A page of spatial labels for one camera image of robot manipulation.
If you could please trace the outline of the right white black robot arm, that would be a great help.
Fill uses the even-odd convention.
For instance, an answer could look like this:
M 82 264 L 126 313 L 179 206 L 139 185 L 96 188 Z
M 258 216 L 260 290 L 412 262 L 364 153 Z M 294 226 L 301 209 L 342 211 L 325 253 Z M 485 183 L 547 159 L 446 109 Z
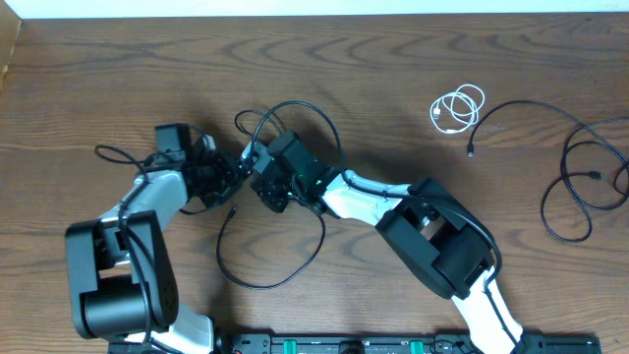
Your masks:
M 384 184 L 312 157 L 258 157 L 253 171 L 253 189 L 275 212 L 295 199 L 373 226 L 427 289 L 454 302 L 481 352 L 516 352 L 524 330 L 497 288 L 502 256 L 495 240 L 438 184 Z

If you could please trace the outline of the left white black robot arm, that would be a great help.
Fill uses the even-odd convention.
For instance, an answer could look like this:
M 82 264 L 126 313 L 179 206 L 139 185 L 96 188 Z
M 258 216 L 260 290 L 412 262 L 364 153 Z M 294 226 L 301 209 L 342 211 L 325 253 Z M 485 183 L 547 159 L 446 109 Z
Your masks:
M 163 232 L 192 198 L 208 209 L 241 186 L 241 162 L 218 151 L 165 152 L 99 218 L 70 225 L 65 251 L 75 330 L 112 353 L 211 353 L 210 318 L 183 304 Z

